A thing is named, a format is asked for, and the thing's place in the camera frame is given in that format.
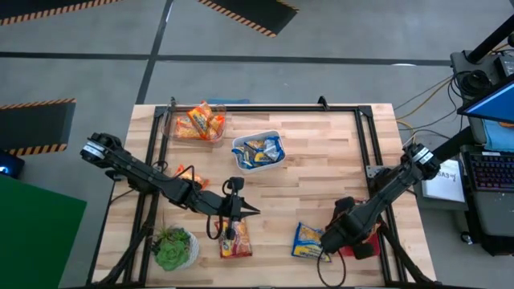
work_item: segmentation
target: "wooden table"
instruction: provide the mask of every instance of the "wooden table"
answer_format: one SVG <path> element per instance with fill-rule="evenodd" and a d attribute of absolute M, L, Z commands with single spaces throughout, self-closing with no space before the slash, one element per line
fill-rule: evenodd
<path fill-rule="evenodd" d="M 390 104 L 372 104 L 372 108 L 384 164 L 397 165 L 402 143 L 393 108 Z M 141 160 L 145 159 L 154 109 L 153 105 L 136 106 L 128 129 L 125 149 Z M 167 226 L 184 226 L 198 238 L 200 255 L 192 267 L 173 272 L 163 271 L 151 257 L 147 286 L 323 286 L 316 273 L 316 261 L 291 256 L 292 242 L 298 222 L 323 228 L 330 221 L 335 200 L 344 196 L 369 196 L 354 115 L 347 112 L 232 112 L 227 114 L 226 121 L 220 148 L 170 141 L 166 157 L 169 168 L 165 173 L 172 175 L 178 165 L 192 164 L 196 173 L 210 180 L 208 189 L 221 193 L 221 185 L 228 177 L 242 176 L 230 152 L 232 140 L 265 130 L 279 131 L 287 154 L 285 164 L 244 175 L 245 187 L 241 194 L 262 212 L 247 218 L 254 254 L 247 258 L 220 259 L 218 242 L 206 236 L 206 216 L 179 209 L 160 196 L 156 227 L 161 226 L 163 214 Z M 369 155 L 373 159 L 366 123 L 364 127 Z M 128 186 L 120 183 L 113 197 L 127 190 Z M 111 205 L 93 280 L 102 279 L 127 248 L 136 202 L 137 193 L 131 193 Z M 415 197 L 404 193 L 393 208 L 401 244 L 420 269 L 434 279 Z M 389 260 L 393 271 L 391 254 Z M 378 257 L 360 261 L 346 257 L 345 261 L 345 286 L 383 284 Z M 136 260 L 134 278 L 139 272 L 138 264 Z M 328 283 L 340 282 L 338 257 L 334 257 L 332 264 L 322 264 L 321 270 Z"/>

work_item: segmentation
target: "green mat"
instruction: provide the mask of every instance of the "green mat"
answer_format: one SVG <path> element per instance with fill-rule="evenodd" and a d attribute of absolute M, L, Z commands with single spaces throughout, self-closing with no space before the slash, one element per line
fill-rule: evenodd
<path fill-rule="evenodd" d="M 0 176 L 0 288 L 56 289 L 86 202 Z"/>

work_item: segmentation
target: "white paper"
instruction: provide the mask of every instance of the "white paper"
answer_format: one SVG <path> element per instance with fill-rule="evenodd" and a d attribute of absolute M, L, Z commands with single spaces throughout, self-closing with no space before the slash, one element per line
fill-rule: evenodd
<path fill-rule="evenodd" d="M 465 202 L 457 161 L 443 162 L 437 177 L 430 181 L 422 181 L 422 187 L 424 197 Z"/>

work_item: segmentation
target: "yellow and black striped tape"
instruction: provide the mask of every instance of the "yellow and black striped tape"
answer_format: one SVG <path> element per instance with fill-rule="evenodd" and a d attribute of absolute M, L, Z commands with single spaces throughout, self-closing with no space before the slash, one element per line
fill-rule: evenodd
<path fill-rule="evenodd" d="M 229 18 L 232 18 L 234 19 L 235 21 L 241 23 L 241 24 L 244 24 L 248 27 L 250 27 L 251 29 L 254 29 L 264 35 L 266 35 L 267 37 L 276 37 L 276 34 L 273 33 L 272 31 L 266 29 L 265 27 L 262 27 L 260 26 L 259 24 L 255 23 L 255 22 L 252 22 L 244 17 L 242 17 L 241 15 L 238 15 L 216 3 L 213 3 L 209 0 L 198 0 L 201 4 L 213 9 L 213 10 L 216 10 L 217 12 L 229 17 Z"/>
<path fill-rule="evenodd" d="M 9 154 L 20 157 L 40 153 L 55 153 L 62 152 L 67 148 L 67 144 L 46 144 L 38 145 L 35 147 L 19 148 L 19 149 L 6 149 Z"/>
<path fill-rule="evenodd" d="M 23 14 L 23 15 L 19 15 L 19 16 L 10 17 L 10 18 L 0 19 L 0 26 L 24 22 L 24 21 L 28 21 L 28 20 L 43 18 L 43 17 L 57 15 L 57 14 L 63 14 L 63 13 L 67 13 L 67 12 L 78 11 L 78 10 L 82 10 L 82 9 L 86 9 L 86 8 L 101 6 L 104 4 L 120 2 L 120 1 L 123 1 L 123 0 L 91 0 L 89 2 L 84 2 L 84 3 L 80 3 L 80 4 L 76 4 L 76 5 L 69 5 L 69 6 L 64 6 L 64 7 L 50 9 L 50 10 L 43 10 L 40 12 Z"/>
<path fill-rule="evenodd" d="M 46 101 L 35 101 L 31 103 L 25 103 L 25 104 L 6 104 L 0 106 L 0 110 L 3 109 L 14 109 L 14 108 L 31 108 L 36 106 L 43 106 L 43 105 L 54 105 L 54 104 L 70 104 L 70 103 L 76 103 L 77 99 L 62 99 L 62 100 L 46 100 Z"/>
<path fill-rule="evenodd" d="M 278 3 L 282 4 L 282 5 L 285 5 L 291 9 L 293 9 L 294 11 L 300 11 L 300 9 L 294 7 L 293 5 L 291 4 L 287 4 L 286 2 L 282 1 L 282 0 L 276 0 Z"/>

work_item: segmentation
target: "gray concrete floor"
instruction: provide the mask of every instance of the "gray concrete floor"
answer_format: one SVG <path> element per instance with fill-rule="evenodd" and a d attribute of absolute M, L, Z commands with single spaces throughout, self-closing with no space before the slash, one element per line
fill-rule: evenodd
<path fill-rule="evenodd" d="M 175 0 L 160 53 L 447 60 L 452 51 L 472 49 L 513 12 L 508 0 L 288 1 L 300 13 L 276 39 L 268 39 L 195 1 Z M 165 0 L 125 0 L 0 26 L 0 51 L 148 54 L 164 5 Z M 22 179 L 88 202 L 61 281 L 61 287 L 82 285 L 112 183 L 78 153 L 93 132 L 125 138 L 146 61 L 0 59 L 0 67 L 0 105 L 78 99 L 68 150 L 25 157 Z M 145 102 L 162 104 L 175 96 L 184 104 L 214 97 L 312 103 L 323 95 L 333 103 L 399 105 L 450 74 L 449 67 L 158 62 Z M 397 116 L 421 101 L 413 101 Z M 405 120 L 422 125 L 451 109 L 441 92 Z M 452 136 L 459 130 L 459 118 L 448 117 L 430 129 Z M 408 132 L 402 137 L 405 140 Z M 430 148 L 443 142 L 423 132 L 418 139 Z M 452 212 L 421 212 L 439 281 L 512 287 L 514 259 L 493 258 L 479 246 L 461 243 Z"/>

